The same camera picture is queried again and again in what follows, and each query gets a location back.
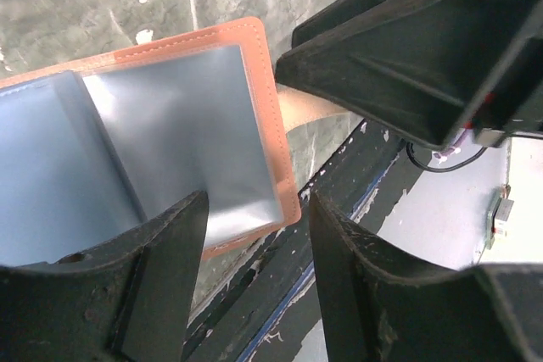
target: orange leather wallet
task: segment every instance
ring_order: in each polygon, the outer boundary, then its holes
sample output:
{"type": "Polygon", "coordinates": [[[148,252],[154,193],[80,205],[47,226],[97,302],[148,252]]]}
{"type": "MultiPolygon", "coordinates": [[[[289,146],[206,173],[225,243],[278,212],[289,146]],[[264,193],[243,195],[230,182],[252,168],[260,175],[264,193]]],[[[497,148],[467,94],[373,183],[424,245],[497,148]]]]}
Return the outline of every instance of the orange leather wallet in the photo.
{"type": "MultiPolygon", "coordinates": [[[[281,216],[279,217],[280,221],[278,222],[266,223],[263,221],[263,224],[261,222],[262,225],[257,222],[254,225],[243,226],[238,225],[236,221],[233,221],[231,225],[228,225],[228,222],[224,221],[224,217],[217,219],[215,224],[209,223],[208,238],[206,238],[204,250],[204,257],[209,258],[219,253],[226,252],[227,250],[231,250],[237,246],[254,241],[255,239],[262,237],[271,231],[275,231],[284,226],[293,224],[301,216],[299,200],[297,197],[297,187],[294,182],[294,174],[289,157],[285,126],[283,125],[283,117],[281,112],[283,111],[283,114],[288,117],[288,129],[310,120],[315,120],[323,116],[342,112],[342,109],[339,109],[332,104],[327,104],[318,98],[308,96],[309,102],[307,102],[308,100],[304,100],[305,96],[303,94],[298,94],[294,91],[282,92],[281,98],[283,102],[280,106],[277,89],[275,87],[273,78],[272,65],[268,53],[264,27],[258,19],[239,19],[200,31],[181,34],[179,36],[173,36],[143,45],[129,47],[112,53],[105,53],[76,61],[70,61],[41,70],[16,75],[1,80],[0,88],[19,84],[23,81],[34,80],[43,76],[52,75],[59,73],[60,71],[75,71],[83,78],[93,101],[97,105],[98,112],[104,120],[106,130],[109,131],[109,128],[111,128],[111,139],[115,144],[115,140],[120,140],[122,137],[130,138],[134,135],[137,136],[141,135],[142,133],[145,134],[145,130],[142,127],[145,124],[148,125],[149,123],[152,123],[155,126],[160,126],[161,117],[164,118],[165,116],[159,115],[161,111],[153,110],[155,103],[162,103],[160,106],[165,109],[166,113],[171,114],[171,111],[168,111],[168,108],[171,106],[170,100],[168,97],[163,97],[162,94],[160,94],[165,78],[161,77],[160,72],[162,71],[156,67],[161,67],[164,64],[177,59],[186,59],[191,57],[199,58],[199,56],[210,58],[210,61],[214,61],[213,64],[216,64],[216,60],[221,58],[225,58],[227,61],[232,62],[232,59],[236,58],[236,53],[240,53],[242,61],[241,66],[243,67],[244,77],[246,79],[245,81],[247,88],[249,89],[249,103],[252,104],[254,111],[255,123],[257,125],[261,140],[261,147],[266,157],[267,168],[269,170],[268,175],[271,178],[271,183],[275,186],[275,194],[280,205],[281,216]],[[149,78],[149,76],[145,76],[146,74],[142,72],[142,70],[139,70],[141,68],[145,68],[146,70],[156,70],[156,72],[153,71],[148,74],[153,78],[153,85],[151,87],[154,89],[148,89],[149,84],[146,82],[146,78],[149,78]],[[138,70],[137,75],[129,75],[132,79],[128,82],[130,86],[127,87],[127,82],[123,81],[123,75],[126,77],[126,73],[131,73],[134,69],[138,70]],[[108,97],[105,98],[108,100],[104,100],[102,98],[105,88],[108,90],[115,90],[113,93],[108,94],[108,97]],[[120,97],[126,98],[128,101],[126,106],[128,106],[128,108],[130,108],[131,103],[133,103],[135,100],[138,101],[140,107],[142,106],[142,100],[138,99],[138,90],[147,92],[145,93],[147,98],[149,98],[149,95],[161,96],[151,97],[149,101],[152,103],[148,104],[149,107],[145,107],[143,105],[143,108],[140,108],[138,111],[131,111],[130,109],[126,111],[122,110],[124,105],[120,108],[120,97]],[[113,112],[115,112],[115,115],[114,117],[109,117],[109,115],[112,115],[112,109],[113,112]],[[304,111],[304,113],[302,112],[301,114],[304,117],[300,118],[299,114],[297,114],[299,111],[304,111]],[[124,129],[115,128],[115,124],[118,125],[118,123],[122,120],[131,120],[133,127],[128,130],[126,129],[126,126],[124,129]]],[[[170,67],[169,71],[167,72],[173,75],[168,79],[169,83],[174,83],[174,74],[177,72],[176,69],[170,67]]],[[[204,78],[207,75],[212,78],[213,76],[217,75],[217,73],[214,70],[210,70],[210,72],[204,72],[200,77],[204,78]]],[[[183,86],[194,86],[195,88],[198,88],[199,80],[195,80],[192,83],[185,83],[183,86]]],[[[170,95],[167,92],[171,92],[171,90],[164,92],[164,94],[170,95]]],[[[219,92],[214,94],[216,95],[215,98],[217,99],[216,103],[224,103],[229,97],[229,95],[225,95],[225,92],[232,91],[230,90],[229,85],[225,83],[225,89],[219,89],[219,92]]],[[[234,94],[232,95],[232,98],[234,98],[234,104],[232,105],[234,106],[237,99],[235,99],[236,96],[234,94]]],[[[203,106],[204,105],[199,104],[198,101],[193,101],[193,105],[191,105],[192,111],[182,111],[182,116],[187,118],[190,115],[213,115],[206,117],[206,120],[215,126],[213,130],[215,132],[223,131],[221,120],[233,120],[233,118],[231,118],[232,115],[228,116],[226,113],[223,115],[221,114],[220,110],[205,110],[204,108],[203,110],[200,110],[199,107],[203,106]]],[[[231,124],[231,126],[227,129],[234,129],[240,134],[243,134],[246,131],[246,128],[249,127],[249,125],[240,127],[240,124],[233,124],[233,122],[228,123],[231,124]]],[[[201,137],[206,137],[206,135],[208,135],[208,133],[205,133],[206,131],[210,130],[202,129],[202,126],[196,126],[194,130],[190,130],[190,132],[193,132],[195,136],[201,137]]],[[[175,132],[169,134],[169,137],[172,137],[172,135],[175,136],[175,132]]],[[[148,138],[147,140],[149,142],[153,142],[153,140],[149,139],[152,139],[152,137],[148,138]]],[[[133,149],[135,144],[136,143],[130,144],[127,142],[118,148],[118,153],[121,160],[124,157],[126,158],[127,163],[129,163],[129,172],[131,168],[133,168],[134,171],[137,171],[141,166],[146,165],[144,160],[146,157],[148,157],[143,155],[139,162],[137,159],[134,159],[135,156],[133,149]]],[[[236,152],[239,157],[244,155],[244,153],[245,152],[243,151],[236,152]]],[[[239,170],[240,168],[243,168],[244,161],[241,160],[238,163],[236,160],[230,160],[225,165],[235,166],[236,170],[239,170]]],[[[158,171],[153,173],[152,176],[149,176],[147,179],[141,181],[142,186],[144,185],[144,187],[147,189],[152,187],[153,183],[156,182],[156,185],[151,192],[143,191],[143,193],[148,193],[149,196],[149,216],[157,215],[153,213],[153,211],[156,212],[160,209],[160,191],[163,188],[167,190],[170,180],[175,178],[175,175],[166,174],[163,175],[165,179],[160,180],[159,182],[157,181],[157,176],[155,176],[156,174],[162,175],[162,173],[158,171]]],[[[243,190],[243,183],[240,184],[238,180],[222,180],[222,176],[227,175],[221,175],[218,180],[211,178],[208,181],[211,184],[214,182],[218,184],[221,184],[222,182],[229,182],[230,185],[234,185],[234,187],[232,187],[229,191],[224,191],[223,189],[218,188],[216,190],[216,194],[228,196],[230,193],[235,195],[236,186],[239,187],[240,191],[243,190]]],[[[212,193],[210,194],[210,202],[213,203],[212,193]]],[[[258,205],[254,206],[254,210],[257,210],[258,208],[258,205]]],[[[217,208],[217,213],[222,214],[221,211],[223,209],[224,207],[217,208]]],[[[235,218],[237,213],[238,212],[236,212],[236,210],[233,210],[231,216],[235,218]]]]}

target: black plastic part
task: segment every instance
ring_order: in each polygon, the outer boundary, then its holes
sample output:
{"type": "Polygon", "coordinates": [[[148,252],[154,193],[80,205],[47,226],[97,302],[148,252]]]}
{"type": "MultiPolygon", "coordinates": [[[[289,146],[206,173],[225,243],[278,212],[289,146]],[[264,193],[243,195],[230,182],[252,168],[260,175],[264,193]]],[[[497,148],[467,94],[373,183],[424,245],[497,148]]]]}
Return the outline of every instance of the black plastic part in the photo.
{"type": "Polygon", "coordinates": [[[543,92],[542,26],[541,0],[338,0],[295,29],[276,78],[441,149],[488,94],[501,129],[543,92]]]}
{"type": "MultiPolygon", "coordinates": [[[[372,194],[372,205],[361,218],[359,226],[368,231],[378,232],[384,220],[390,215],[390,211],[401,197],[412,189],[421,174],[422,171],[412,165],[407,158],[406,151],[401,151],[398,159],[379,179],[378,193],[372,194]]],[[[288,263],[289,255],[291,253],[283,255],[285,263],[288,263]]],[[[303,296],[302,293],[298,295],[296,302],[284,310],[277,324],[273,325],[268,332],[269,337],[274,339],[262,341],[250,355],[251,362],[292,361],[302,349],[302,345],[307,347],[308,341],[305,338],[322,315],[316,286],[313,284],[309,288],[306,287],[304,292],[303,296]]],[[[323,348],[326,352],[324,343],[319,344],[319,348],[323,348]]]]}
{"type": "Polygon", "coordinates": [[[179,361],[208,211],[194,193],[57,264],[0,267],[0,360],[179,361]]]}
{"type": "Polygon", "coordinates": [[[543,265],[447,270],[317,195],[310,232],[330,362],[543,358],[543,265]]]}
{"type": "MultiPolygon", "coordinates": [[[[264,325],[271,313],[299,279],[311,262],[309,241],[309,191],[319,191],[333,200],[342,210],[351,211],[360,197],[371,191],[375,181],[403,154],[405,143],[396,135],[385,141],[386,132],[381,125],[363,121],[333,154],[332,158],[316,172],[299,193],[302,218],[289,226],[278,236],[266,239],[266,251],[259,257],[249,260],[248,265],[257,269],[253,280],[243,279],[241,284],[248,286],[231,303],[221,309],[222,315],[212,315],[205,321],[196,320],[191,326],[202,326],[204,337],[195,337],[192,353],[186,352],[183,360],[187,362],[210,362],[220,360],[234,362],[264,325]]],[[[420,175],[420,170],[410,165],[410,169],[420,175]]],[[[398,199],[402,190],[398,190],[398,199]]],[[[374,222],[375,232],[381,223],[374,222]]],[[[253,270],[248,273],[254,276],[253,270]]],[[[186,350],[193,339],[188,339],[186,350]]]]}

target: card holder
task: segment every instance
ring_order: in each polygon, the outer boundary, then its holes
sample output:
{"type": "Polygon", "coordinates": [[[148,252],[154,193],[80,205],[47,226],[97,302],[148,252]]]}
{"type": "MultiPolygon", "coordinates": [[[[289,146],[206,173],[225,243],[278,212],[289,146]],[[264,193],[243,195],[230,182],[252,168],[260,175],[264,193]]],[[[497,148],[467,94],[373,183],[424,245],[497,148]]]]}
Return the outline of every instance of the card holder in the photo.
{"type": "Polygon", "coordinates": [[[55,262],[143,221],[79,80],[0,91],[0,265],[55,262]]]}
{"type": "Polygon", "coordinates": [[[205,258],[300,218],[258,19],[58,64],[0,87],[64,70],[82,76],[144,218],[208,192],[205,258]]]}

